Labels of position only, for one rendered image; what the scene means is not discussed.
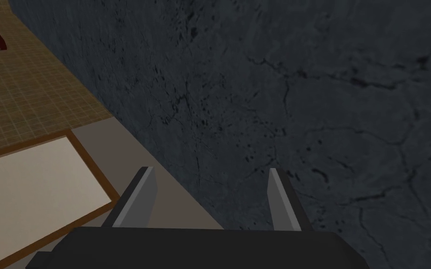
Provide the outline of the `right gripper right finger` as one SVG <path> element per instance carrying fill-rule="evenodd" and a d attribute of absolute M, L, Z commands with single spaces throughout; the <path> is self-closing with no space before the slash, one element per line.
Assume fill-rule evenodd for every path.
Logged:
<path fill-rule="evenodd" d="M 267 197 L 275 231 L 313 231 L 309 218 L 283 169 L 270 169 Z"/>

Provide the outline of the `brown framed white door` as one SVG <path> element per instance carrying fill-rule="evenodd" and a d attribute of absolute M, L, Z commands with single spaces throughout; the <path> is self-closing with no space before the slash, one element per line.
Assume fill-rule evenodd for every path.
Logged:
<path fill-rule="evenodd" d="M 119 198 L 70 129 L 0 149 L 0 269 L 101 216 Z"/>

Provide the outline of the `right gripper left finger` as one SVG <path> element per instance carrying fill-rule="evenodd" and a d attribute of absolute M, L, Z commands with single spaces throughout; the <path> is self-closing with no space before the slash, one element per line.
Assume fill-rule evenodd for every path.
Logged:
<path fill-rule="evenodd" d="M 153 167 L 141 167 L 102 227 L 147 227 L 158 193 Z"/>

